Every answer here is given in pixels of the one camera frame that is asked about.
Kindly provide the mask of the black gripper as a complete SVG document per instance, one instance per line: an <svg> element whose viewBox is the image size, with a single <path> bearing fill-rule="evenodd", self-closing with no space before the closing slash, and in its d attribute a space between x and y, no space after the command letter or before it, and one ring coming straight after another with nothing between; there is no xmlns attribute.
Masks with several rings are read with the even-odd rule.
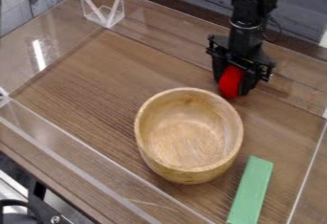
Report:
<svg viewBox="0 0 327 224"><path fill-rule="evenodd" d="M225 68L229 65L238 67L246 71L239 85L239 95L247 96L259 80L270 81L277 61L266 55L261 47L255 47L246 56L241 56L227 48L226 36L210 34L207 39L206 53L213 58L215 81L221 80Z"/></svg>

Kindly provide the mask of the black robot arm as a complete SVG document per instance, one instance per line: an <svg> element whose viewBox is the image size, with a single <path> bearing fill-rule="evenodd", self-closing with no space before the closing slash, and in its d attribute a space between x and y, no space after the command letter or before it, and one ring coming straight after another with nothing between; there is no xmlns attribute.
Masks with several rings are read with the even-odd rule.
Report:
<svg viewBox="0 0 327 224"><path fill-rule="evenodd" d="M206 53L213 58L214 79L225 98L247 96L270 81L277 61L262 49L266 26L279 0L231 0L229 37L210 34Z"/></svg>

